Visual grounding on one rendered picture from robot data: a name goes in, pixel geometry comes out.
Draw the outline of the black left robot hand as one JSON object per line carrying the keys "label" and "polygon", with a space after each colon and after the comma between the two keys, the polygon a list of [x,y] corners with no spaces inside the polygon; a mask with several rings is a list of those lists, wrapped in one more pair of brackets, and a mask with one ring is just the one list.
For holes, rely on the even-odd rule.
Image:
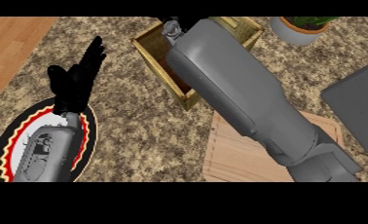
{"label": "black left robot hand", "polygon": [[80,114],[87,106],[93,81],[99,72],[103,54],[102,38],[95,37],[78,63],[65,70],[59,65],[47,67],[50,91],[55,94],[53,113],[67,112]]}

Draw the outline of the black red white round plate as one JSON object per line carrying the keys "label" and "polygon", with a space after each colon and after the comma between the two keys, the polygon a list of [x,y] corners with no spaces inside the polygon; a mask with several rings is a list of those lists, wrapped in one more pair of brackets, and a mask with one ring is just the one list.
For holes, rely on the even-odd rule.
{"label": "black red white round plate", "polygon": [[[55,98],[44,98],[15,118],[0,134],[0,182],[12,182],[19,166],[28,138],[35,130],[46,126],[65,126],[67,120],[52,113]],[[95,151],[98,140],[98,121],[90,106],[80,113],[83,137],[78,153],[72,163],[71,181],[77,181],[83,174]]]}

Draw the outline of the yellow wooden basket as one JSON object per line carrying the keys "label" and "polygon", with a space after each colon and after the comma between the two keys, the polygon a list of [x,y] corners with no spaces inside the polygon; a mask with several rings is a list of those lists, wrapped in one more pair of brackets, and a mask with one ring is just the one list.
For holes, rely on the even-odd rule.
{"label": "yellow wooden basket", "polygon": [[[210,17],[210,19],[222,25],[250,51],[265,31],[262,25],[248,17]],[[163,81],[163,84],[183,110],[188,111],[198,102],[201,96],[169,67],[166,57],[170,50],[170,44],[161,34],[163,28],[164,23],[155,22],[154,25],[149,26],[148,29],[132,39],[132,43],[149,69]]]}

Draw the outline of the pale wooden cutting board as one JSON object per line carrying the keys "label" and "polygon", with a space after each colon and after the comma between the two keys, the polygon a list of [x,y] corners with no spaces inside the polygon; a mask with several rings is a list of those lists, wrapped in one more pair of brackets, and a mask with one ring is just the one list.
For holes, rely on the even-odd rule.
{"label": "pale wooden cutting board", "polygon": [[219,113],[213,114],[202,176],[217,182],[291,182],[287,168],[259,142],[238,134]]}

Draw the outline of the grey potted green plant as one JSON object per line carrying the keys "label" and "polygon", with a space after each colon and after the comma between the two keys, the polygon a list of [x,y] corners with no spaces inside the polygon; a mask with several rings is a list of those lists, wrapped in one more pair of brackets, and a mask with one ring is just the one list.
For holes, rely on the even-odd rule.
{"label": "grey potted green plant", "polygon": [[284,17],[270,17],[270,27],[278,37],[290,44],[306,46],[330,28],[327,22],[321,29],[309,30],[294,26]]}

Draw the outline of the dark grey flat appliance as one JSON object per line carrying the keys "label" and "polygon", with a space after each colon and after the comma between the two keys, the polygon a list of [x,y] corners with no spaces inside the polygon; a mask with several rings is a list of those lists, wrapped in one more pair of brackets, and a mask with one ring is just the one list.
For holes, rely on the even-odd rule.
{"label": "dark grey flat appliance", "polygon": [[368,65],[327,87],[321,96],[368,152]]}

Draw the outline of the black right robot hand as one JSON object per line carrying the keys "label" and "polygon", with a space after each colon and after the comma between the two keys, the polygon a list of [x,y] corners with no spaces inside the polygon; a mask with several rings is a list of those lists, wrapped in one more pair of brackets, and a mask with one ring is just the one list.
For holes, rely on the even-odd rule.
{"label": "black right robot hand", "polygon": [[161,20],[161,22],[167,22],[167,21],[170,21],[170,20],[176,20],[180,24],[189,24],[189,22],[191,22],[191,19],[189,18],[186,18],[186,17],[157,17],[160,20]]}

